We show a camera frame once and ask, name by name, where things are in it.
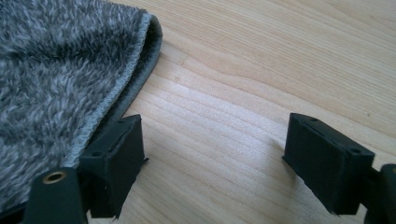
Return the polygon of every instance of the furry material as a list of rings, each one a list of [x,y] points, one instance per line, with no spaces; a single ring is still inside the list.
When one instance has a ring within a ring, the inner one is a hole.
[[[0,212],[48,169],[78,165],[156,63],[161,26],[98,0],[0,1]]]

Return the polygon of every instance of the black plastic part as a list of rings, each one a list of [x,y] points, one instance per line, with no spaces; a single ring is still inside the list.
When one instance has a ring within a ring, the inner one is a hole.
[[[23,213],[26,203],[18,204],[0,214],[0,223],[20,223],[23,219]]]
[[[23,223],[87,223],[75,169],[51,170],[34,180]]]
[[[78,169],[91,180],[85,200],[92,217],[120,216],[144,162],[140,115],[121,119],[84,151]]]
[[[372,168],[362,179],[361,203],[367,208],[365,223],[388,223],[381,199],[381,174]]]
[[[375,154],[318,119],[290,114],[284,161],[326,209],[354,215]]]
[[[382,166],[380,172],[380,199],[389,223],[396,223],[396,165]]]

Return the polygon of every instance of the brass grommet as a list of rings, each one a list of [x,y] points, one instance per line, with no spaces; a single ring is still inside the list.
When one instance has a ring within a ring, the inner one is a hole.
[[[61,180],[63,180],[67,176],[67,173],[65,171],[55,171],[52,172],[48,175],[46,175],[43,178],[43,183],[44,184],[54,184],[57,183]]]

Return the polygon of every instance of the gray fabric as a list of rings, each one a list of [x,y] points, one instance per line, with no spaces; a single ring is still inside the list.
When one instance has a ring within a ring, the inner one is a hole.
[[[156,63],[161,26],[97,0],[0,1],[0,212],[33,178],[78,165],[119,119]]]

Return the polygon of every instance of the light wood surface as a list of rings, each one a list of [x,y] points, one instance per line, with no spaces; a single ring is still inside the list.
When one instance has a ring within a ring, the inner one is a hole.
[[[394,0],[117,0],[147,9],[163,48],[127,115],[150,158],[119,220],[362,223],[329,214],[281,160],[290,112],[396,162]]]

